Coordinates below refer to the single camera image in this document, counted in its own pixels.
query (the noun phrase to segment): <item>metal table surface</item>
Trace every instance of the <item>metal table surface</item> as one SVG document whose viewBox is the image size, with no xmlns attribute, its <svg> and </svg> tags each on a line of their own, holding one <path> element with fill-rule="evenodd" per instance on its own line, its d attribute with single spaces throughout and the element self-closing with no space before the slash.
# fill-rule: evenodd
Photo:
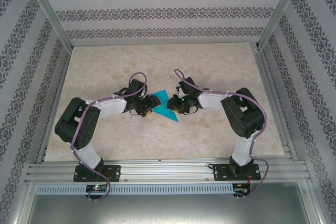
<svg viewBox="0 0 336 224">
<path fill-rule="evenodd" d="M 263 184 L 251 198 L 232 195 L 36 195 L 31 224 L 309 223 L 297 183 Z"/>
</svg>

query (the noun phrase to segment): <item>marble floor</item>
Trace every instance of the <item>marble floor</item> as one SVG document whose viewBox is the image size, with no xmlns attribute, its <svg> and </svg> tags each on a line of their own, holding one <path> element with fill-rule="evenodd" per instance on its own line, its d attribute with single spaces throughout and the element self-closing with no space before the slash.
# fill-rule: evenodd
<svg viewBox="0 0 336 224">
<path fill-rule="evenodd" d="M 268 114 L 267 129 L 257 139 L 254 155 L 284 154 L 249 43 L 75 47 L 54 127 L 72 98 L 107 97 L 126 87 L 137 71 L 147 75 L 148 93 L 165 89 L 171 97 L 179 82 L 175 68 L 191 76 L 201 88 L 248 88 Z M 156 113 L 145 118 L 130 113 L 113 115 L 98 122 L 92 143 L 104 160 L 232 154 L 235 133 L 224 111 L 201 109 L 187 116 L 178 114 L 177 118 L 178 123 Z M 69 145 L 54 130 L 45 161 L 75 161 Z"/>
</svg>

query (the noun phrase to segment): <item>teal triangular object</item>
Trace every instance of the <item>teal triangular object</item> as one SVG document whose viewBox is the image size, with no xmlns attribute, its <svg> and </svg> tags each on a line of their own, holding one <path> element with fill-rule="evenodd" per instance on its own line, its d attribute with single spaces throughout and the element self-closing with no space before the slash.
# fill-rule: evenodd
<svg viewBox="0 0 336 224">
<path fill-rule="evenodd" d="M 167 101 L 169 100 L 168 94 L 165 90 L 161 90 L 154 95 L 160 99 L 161 106 L 157 108 L 153 108 L 153 111 L 157 114 L 160 114 L 166 118 L 169 118 L 175 122 L 179 122 L 175 113 L 169 109 L 167 109 Z"/>
</svg>

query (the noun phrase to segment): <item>wall panel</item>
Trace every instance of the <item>wall panel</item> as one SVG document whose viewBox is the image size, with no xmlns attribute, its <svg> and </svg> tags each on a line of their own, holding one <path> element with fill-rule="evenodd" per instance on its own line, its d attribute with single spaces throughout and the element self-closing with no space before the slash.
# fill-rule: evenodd
<svg viewBox="0 0 336 224">
<path fill-rule="evenodd" d="M 279 0 L 50 0 L 74 45 L 257 42 Z"/>
<path fill-rule="evenodd" d="M 37 0 L 0 0 L 0 223 L 36 161 L 69 58 Z"/>
<path fill-rule="evenodd" d="M 290 0 L 264 48 L 298 157 L 336 222 L 336 0 Z"/>
</svg>

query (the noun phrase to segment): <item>black mounting plate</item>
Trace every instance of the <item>black mounting plate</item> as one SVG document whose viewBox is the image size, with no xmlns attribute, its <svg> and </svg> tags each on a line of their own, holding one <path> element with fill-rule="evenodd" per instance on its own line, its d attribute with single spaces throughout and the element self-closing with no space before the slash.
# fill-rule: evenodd
<svg viewBox="0 0 336 224">
<path fill-rule="evenodd" d="M 102 174 L 105 175 L 110 182 L 119 182 L 120 178 L 120 165 L 104 165 Z M 88 170 L 81 165 L 77 165 L 74 174 L 74 182 L 105 182 L 105 179 L 98 177 L 96 179 L 92 172 L 88 173 Z"/>
<path fill-rule="evenodd" d="M 214 164 L 214 178 L 215 181 L 229 181 L 229 180 L 248 180 L 248 175 L 250 175 L 250 180 L 261 180 L 259 166 L 257 164 L 251 164 L 249 168 L 245 169 L 239 176 L 236 178 L 235 175 L 231 172 L 229 164 Z"/>
</svg>

